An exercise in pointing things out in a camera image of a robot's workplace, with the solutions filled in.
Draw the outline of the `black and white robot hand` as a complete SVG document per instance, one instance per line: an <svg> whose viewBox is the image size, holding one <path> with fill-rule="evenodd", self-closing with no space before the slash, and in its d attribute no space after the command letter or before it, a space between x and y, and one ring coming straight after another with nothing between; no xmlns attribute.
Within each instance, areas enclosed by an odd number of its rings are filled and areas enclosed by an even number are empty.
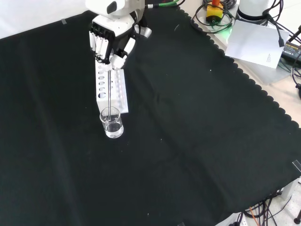
<svg viewBox="0 0 301 226"><path fill-rule="evenodd" d="M96 68L101 72L122 69L136 39L149 38L151 33L145 20L138 20L135 11L126 16L98 15L92 20L89 31Z"/></svg>

